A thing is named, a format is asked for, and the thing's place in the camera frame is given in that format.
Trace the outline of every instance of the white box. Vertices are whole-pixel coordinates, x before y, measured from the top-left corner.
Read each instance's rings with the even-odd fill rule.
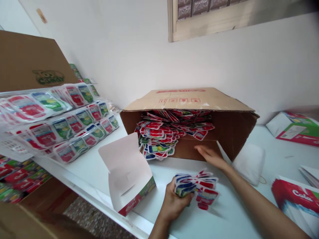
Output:
[[[113,208],[126,216],[156,185],[150,166],[139,152],[138,135],[132,133],[98,151],[109,170]]]

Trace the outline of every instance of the stacked candy packs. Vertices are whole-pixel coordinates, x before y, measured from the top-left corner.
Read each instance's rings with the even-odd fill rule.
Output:
[[[45,150],[74,137],[77,133],[108,115],[106,103],[97,101],[60,116],[25,124],[12,130],[27,145],[36,150]]]
[[[110,114],[101,119],[100,123],[88,125],[72,139],[56,144],[45,152],[60,163],[70,163],[118,127],[119,125],[114,115]]]
[[[31,159],[18,162],[2,157],[0,158],[0,201],[17,203],[49,178],[51,175]]]
[[[85,83],[64,84],[49,89],[29,90],[0,99],[0,126],[34,123],[97,101],[93,88]]]
[[[135,132],[147,160],[173,155],[178,139],[186,134],[202,141],[215,128],[207,110],[153,110],[146,111],[143,119]]]
[[[209,206],[218,198],[219,192],[216,191],[218,178],[213,177],[213,173],[206,169],[197,175],[176,174],[175,193],[179,197],[185,197],[189,193],[195,193],[197,206],[200,209],[208,210]]]

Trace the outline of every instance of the white wall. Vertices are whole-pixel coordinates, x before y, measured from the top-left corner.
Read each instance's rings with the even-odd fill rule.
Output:
[[[0,0],[0,26],[10,32],[41,36],[18,0]]]
[[[254,108],[260,124],[319,105],[314,14],[168,43],[166,1],[20,2],[41,35],[121,108],[152,89],[188,87],[216,87]]]

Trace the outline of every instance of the open paper box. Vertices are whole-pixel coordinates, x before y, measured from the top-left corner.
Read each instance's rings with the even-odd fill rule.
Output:
[[[102,146],[99,154],[109,170],[113,208],[126,216],[156,185],[150,166],[139,152],[137,133]]]
[[[136,124],[142,120],[143,111],[165,109],[212,111],[212,123],[216,128],[209,131],[203,141],[190,135],[180,138],[173,155],[200,161],[204,158],[194,146],[204,144],[221,155],[217,141],[233,161],[259,118],[253,109],[215,88],[153,90],[120,113],[127,134],[134,132]]]

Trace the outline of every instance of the rubber band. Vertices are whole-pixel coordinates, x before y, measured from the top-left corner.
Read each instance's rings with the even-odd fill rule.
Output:
[[[267,180],[263,177],[263,176],[260,176],[261,178],[263,178],[264,180],[265,180],[265,182],[263,183],[263,182],[261,182],[260,180],[259,180],[259,182],[261,183],[261,184],[267,184]]]

